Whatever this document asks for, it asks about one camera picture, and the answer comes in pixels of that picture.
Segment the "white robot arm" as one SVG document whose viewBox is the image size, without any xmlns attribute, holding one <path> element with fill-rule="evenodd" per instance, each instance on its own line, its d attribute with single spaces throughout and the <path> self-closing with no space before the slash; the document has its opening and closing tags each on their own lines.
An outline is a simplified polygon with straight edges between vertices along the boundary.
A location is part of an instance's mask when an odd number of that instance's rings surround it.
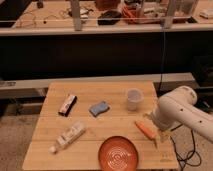
<svg viewBox="0 0 213 171">
<path fill-rule="evenodd" d="M 162 95 L 151 112 L 153 123 L 165 131 L 177 121 L 213 143 L 213 116 L 195 107 L 197 99 L 196 92 L 189 86 L 180 86 Z"/>
</svg>

